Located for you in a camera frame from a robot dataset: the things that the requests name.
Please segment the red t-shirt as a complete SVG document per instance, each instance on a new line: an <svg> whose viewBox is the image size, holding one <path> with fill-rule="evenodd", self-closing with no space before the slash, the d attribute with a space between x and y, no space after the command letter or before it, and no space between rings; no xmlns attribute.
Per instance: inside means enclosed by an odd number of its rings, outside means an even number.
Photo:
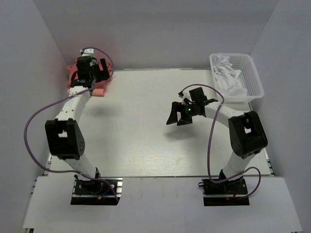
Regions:
<svg viewBox="0 0 311 233"><path fill-rule="evenodd" d="M104 58L79 57L73 65L67 66L69 80L67 88L74 86L103 88L112 80L112 64Z"/></svg>

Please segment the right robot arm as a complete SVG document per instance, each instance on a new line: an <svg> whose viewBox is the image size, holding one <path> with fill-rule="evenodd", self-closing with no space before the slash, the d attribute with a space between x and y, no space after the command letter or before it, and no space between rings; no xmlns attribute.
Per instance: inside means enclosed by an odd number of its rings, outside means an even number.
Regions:
<svg viewBox="0 0 311 233"><path fill-rule="evenodd" d="M214 185L219 185L224 193L232 193L237 188L237 182L244 173L249 171L248 164L268 145L259 115L255 111L242 112L225 106L222 94L216 93L221 98L209 99L203 91L203 84L191 84L191 90L186 93L182 89L178 96L180 102L172 102L172 108L167 125L189 125L193 117L203 116L212 119L212 125L207 143L207 174ZM211 143L216 122L226 126L229 130L232 154L220 171L219 178L213 179L210 170Z"/></svg>

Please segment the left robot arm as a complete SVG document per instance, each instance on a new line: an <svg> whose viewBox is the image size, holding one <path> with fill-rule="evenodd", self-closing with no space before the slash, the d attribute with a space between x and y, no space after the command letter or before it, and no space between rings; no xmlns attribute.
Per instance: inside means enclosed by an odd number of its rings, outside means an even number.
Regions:
<svg viewBox="0 0 311 233"><path fill-rule="evenodd" d="M76 73L70 82L68 99L55 119L45 123L45 131L51 155L77 171L80 179L89 178L86 188L97 194L102 190L103 182L98 179L97 168L84 155L86 143L79 120L96 84L108 80L110 74L107 68L100 69L92 50L82 52L76 60L76 67Z"/></svg>

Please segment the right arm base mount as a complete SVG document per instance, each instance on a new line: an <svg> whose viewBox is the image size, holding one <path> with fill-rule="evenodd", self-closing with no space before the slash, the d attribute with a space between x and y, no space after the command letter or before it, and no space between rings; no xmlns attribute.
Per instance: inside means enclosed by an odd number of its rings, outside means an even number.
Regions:
<svg viewBox="0 0 311 233"><path fill-rule="evenodd" d="M203 179L198 187L203 191L205 207L250 205L249 197L244 197L248 195L244 178L224 183L212 183L209 179Z"/></svg>

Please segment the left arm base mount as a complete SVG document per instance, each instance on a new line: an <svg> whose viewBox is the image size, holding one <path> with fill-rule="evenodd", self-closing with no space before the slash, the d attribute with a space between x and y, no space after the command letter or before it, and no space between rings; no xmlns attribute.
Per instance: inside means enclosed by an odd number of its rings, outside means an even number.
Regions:
<svg viewBox="0 0 311 233"><path fill-rule="evenodd" d="M122 193L122 178L106 179L110 187L106 183L95 181L83 181L75 178L73 191L71 195L71 205L85 206L116 206L118 201L112 189L116 193L118 199Z"/></svg>

